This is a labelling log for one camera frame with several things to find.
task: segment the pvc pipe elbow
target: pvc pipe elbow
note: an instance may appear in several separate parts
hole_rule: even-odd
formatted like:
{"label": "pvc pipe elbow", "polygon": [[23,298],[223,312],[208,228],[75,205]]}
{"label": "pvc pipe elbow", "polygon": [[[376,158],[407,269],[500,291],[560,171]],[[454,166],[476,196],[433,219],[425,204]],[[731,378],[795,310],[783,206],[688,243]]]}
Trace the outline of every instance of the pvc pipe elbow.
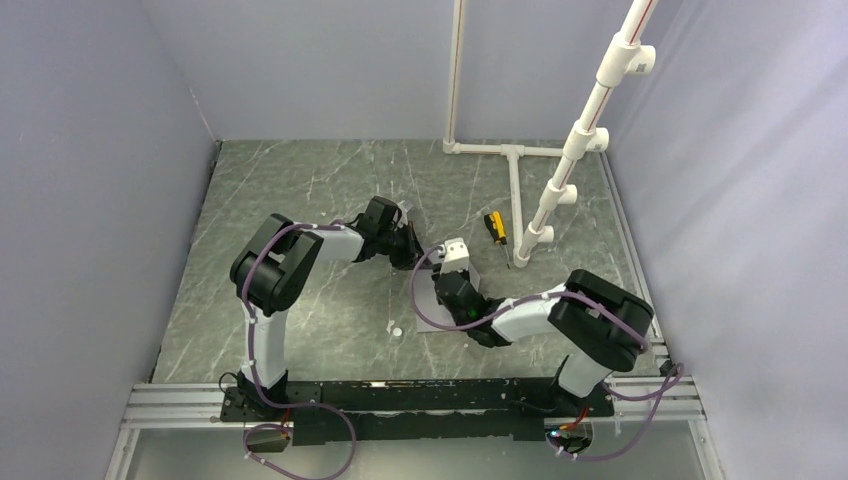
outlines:
{"label": "pvc pipe elbow", "polygon": [[657,51],[654,47],[638,42],[631,45],[621,32],[618,32],[612,36],[595,78],[605,87],[616,87],[624,75],[650,73],[656,59]]}
{"label": "pvc pipe elbow", "polygon": [[577,185],[566,185],[557,204],[574,205],[575,203],[577,203]]}
{"label": "pvc pipe elbow", "polygon": [[606,128],[594,128],[592,131],[584,130],[580,126],[580,120],[574,122],[565,145],[562,147],[563,156],[570,160],[579,160],[587,151],[603,152],[609,146],[609,130]]}
{"label": "pvc pipe elbow", "polygon": [[442,140],[442,151],[447,154],[457,154],[461,153],[460,145],[454,141],[449,141],[448,139]]}

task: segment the yellow screwdriver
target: yellow screwdriver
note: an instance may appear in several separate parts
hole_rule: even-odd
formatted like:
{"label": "yellow screwdriver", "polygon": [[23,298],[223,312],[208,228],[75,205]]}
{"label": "yellow screwdriver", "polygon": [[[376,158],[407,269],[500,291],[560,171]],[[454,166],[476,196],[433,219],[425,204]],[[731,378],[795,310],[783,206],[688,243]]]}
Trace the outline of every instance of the yellow screwdriver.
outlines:
{"label": "yellow screwdriver", "polygon": [[506,268],[509,267],[509,249],[506,248],[506,229],[503,227],[501,214],[496,210],[488,215],[483,215],[483,221],[486,222],[486,230],[492,235],[495,244],[500,244],[504,247],[504,255],[506,256]]}

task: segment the red stripe on pipe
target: red stripe on pipe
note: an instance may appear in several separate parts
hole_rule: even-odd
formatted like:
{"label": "red stripe on pipe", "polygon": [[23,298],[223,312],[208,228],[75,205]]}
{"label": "red stripe on pipe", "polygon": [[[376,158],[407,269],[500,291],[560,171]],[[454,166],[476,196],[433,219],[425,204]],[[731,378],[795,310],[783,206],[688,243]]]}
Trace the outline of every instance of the red stripe on pipe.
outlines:
{"label": "red stripe on pipe", "polygon": [[642,18],[639,19],[639,25],[636,25],[636,31],[633,32],[633,36],[630,37],[630,44],[633,45],[633,40],[636,40],[636,37],[639,36],[639,29],[642,28],[642,22],[645,21],[645,15],[648,14],[648,10],[651,9],[651,4],[654,3],[654,0],[648,2],[648,6],[645,7],[645,11],[642,12]]}
{"label": "red stripe on pipe", "polygon": [[606,88],[607,91],[604,93],[604,98],[601,99],[601,103],[598,104],[598,109],[595,110],[595,116],[592,117],[592,121],[589,123],[589,128],[587,128],[586,130],[592,130],[592,126],[595,125],[595,120],[598,119],[598,115],[601,113],[601,109],[604,108],[604,101],[606,101],[607,95],[609,95],[609,91],[611,90],[610,87],[604,88]]}

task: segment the white pvc pipe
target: white pvc pipe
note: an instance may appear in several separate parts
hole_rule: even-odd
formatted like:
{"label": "white pvc pipe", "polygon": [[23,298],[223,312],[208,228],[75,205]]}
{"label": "white pvc pipe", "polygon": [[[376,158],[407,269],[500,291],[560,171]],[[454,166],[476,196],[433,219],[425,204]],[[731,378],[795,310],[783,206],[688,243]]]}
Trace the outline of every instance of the white pvc pipe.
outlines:
{"label": "white pvc pipe", "polygon": [[[586,153],[586,148],[592,139],[597,139],[595,127],[613,89],[621,82],[625,74],[649,71],[653,68],[655,51],[652,47],[641,47],[639,44],[641,34],[656,7],[656,2],[657,0],[633,0],[621,30],[613,36],[601,66],[598,68],[595,86],[586,100],[586,106],[583,107],[580,118],[572,126],[562,148],[562,157],[556,172],[545,185],[545,190],[539,199],[539,208],[522,235],[521,245],[515,253],[516,266],[522,267],[527,264],[530,251],[541,241],[545,233],[545,222],[559,205],[558,200],[564,193],[563,189],[575,164]],[[630,65],[637,55],[640,55],[637,63],[645,64],[640,65],[639,69]],[[650,61],[642,60],[642,58],[650,58]]]}
{"label": "white pvc pipe", "polygon": [[526,157],[561,157],[561,148],[524,147]]}
{"label": "white pvc pipe", "polygon": [[487,153],[490,155],[500,155],[501,146],[500,145],[471,145],[468,143],[457,143],[457,147],[459,147],[459,153]]}
{"label": "white pvc pipe", "polygon": [[627,43],[631,45],[639,43],[645,25],[648,24],[648,19],[651,18],[656,6],[656,0],[633,0],[624,18],[624,24],[621,26],[621,35]]}
{"label": "white pvc pipe", "polygon": [[452,144],[456,141],[456,102],[459,96],[459,67],[462,63],[462,37],[465,30],[463,0],[453,2],[453,34],[451,38],[450,82],[448,91],[448,122],[444,141]]}
{"label": "white pvc pipe", "polygon": [[514,148],[506,151],[506,161],[509,164],[509,197],[512,200],[512,247],[518,250],[521,245],[521,234],[524,232],[524,221],[521,219],[521,178],[518,176],[518,151]]}

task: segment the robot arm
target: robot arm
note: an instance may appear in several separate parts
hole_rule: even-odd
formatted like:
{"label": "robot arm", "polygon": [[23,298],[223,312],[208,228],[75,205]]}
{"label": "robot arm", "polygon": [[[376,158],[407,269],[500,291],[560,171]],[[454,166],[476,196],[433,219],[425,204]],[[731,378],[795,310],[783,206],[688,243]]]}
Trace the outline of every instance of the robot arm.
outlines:
{"label": "robot arm", "polygon": [[579,410],[612,371],[633,369],[640,343],[598,311],[564,295],[572,292],[588,297],[642,337],[654,314],[644,300],[586,270],[575,270],[565,283],[539,294],[536,301],[519,304],[518,299],[487,298],[469,281],[464,245],[455,244],[452,252],[450,247],[444,251],[445,261],[433,273],[436,296],[457,326],[505,310],[494,320],[466,330],[472,339],[491,348],[510,345],[528,335],[560,332],[578,347],[578,353],[563,360],[551,387],[563,410]]}
{"label": "robot arm", "polygon": [[[402,206],[374,197],[365,213],[340,229],[292,231],[274,244],[271,253],[284,257],[280,261],[265,257],[247,292],[248,301],[256,310],[254,358],[260,386],[267,398],[277,403],[287,400],[288,370],[283,354],[286,319],[315,263],[333,260],[356,263],[383,254],[389,257],[393,267],[411,269],[423,252],[406,213]],[[230,269],[236,295],[241,295],[248,272],[262,249],[282,229],[293,224],[279,214],[265,220]],[[252,319],[244,305],[243,309],[245,327],[248,327]],[[252,378],[250,365],[244,364],[236,376],[239,390],[261,410],[264,405]]]}

